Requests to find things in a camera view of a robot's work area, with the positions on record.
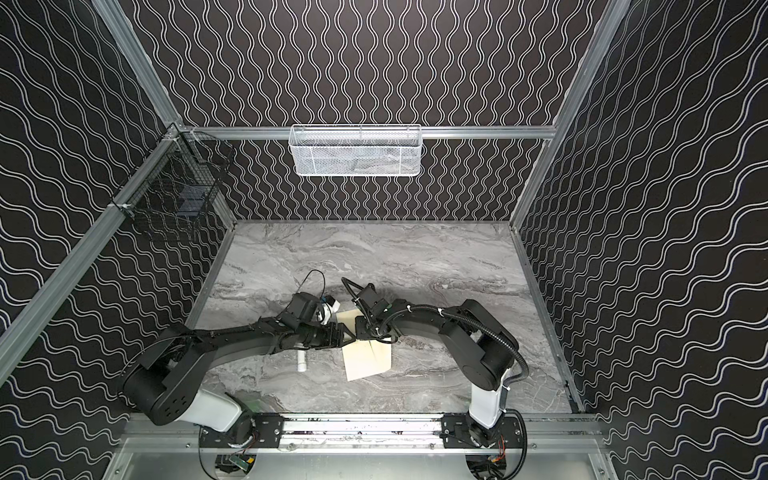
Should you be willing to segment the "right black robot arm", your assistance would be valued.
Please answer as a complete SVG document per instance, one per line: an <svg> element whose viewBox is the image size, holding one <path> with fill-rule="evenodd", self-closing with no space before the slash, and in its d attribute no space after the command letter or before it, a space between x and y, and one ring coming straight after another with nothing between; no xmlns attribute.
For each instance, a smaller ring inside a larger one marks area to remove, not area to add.
<svg viewBox="0 0 768 480"><path fill-rule="evenodd" d="M455 439L477 447L500 445L510 387L530 375L518 340L476 300L438 307L389 301L372 284L354 284L350 292L361 313L356 332L363 338L395 343L418 336L442 342L472 385L466 420Z"/></svg>

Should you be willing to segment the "white glue stick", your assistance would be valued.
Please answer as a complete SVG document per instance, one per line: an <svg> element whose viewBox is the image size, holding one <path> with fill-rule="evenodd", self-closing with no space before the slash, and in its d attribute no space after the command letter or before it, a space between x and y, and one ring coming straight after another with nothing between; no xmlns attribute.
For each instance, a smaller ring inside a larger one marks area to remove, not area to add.
<svg viewBox="0 0 768 480"><path fill-rule="evenodd" d="M297 371L300 373L306 372L308 369L307 354L304 350L297 352Z"/></svg>

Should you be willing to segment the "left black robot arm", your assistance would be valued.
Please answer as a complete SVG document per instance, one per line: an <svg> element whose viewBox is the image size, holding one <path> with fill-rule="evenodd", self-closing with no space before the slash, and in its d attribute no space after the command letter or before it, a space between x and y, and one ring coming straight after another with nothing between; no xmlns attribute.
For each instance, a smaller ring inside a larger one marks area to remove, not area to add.
<svg viewBox="0 0 768 480"><path fill-rule="evenodd" d="M318 297L301 292L279 314L246 326L216 330L171 326L130 362L120 391L157 426L183 421L243 444L253 436L253 412L230 395L204 390L203 380L210 370L237 360L336 349L355 341L345 324L320 319L324 305Z"/></svg>

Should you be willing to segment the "cream yellow envelope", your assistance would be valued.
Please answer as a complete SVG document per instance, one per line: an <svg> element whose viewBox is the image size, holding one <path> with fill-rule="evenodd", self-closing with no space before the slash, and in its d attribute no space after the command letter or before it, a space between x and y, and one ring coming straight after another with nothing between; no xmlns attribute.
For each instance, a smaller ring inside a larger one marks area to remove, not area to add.
<svg viewBox="0 0 768 480"><path fill-rule="evenodd" d="M375 340L355 340L342 348L348 381L383 374L392 367L392 346Z"/></svg>

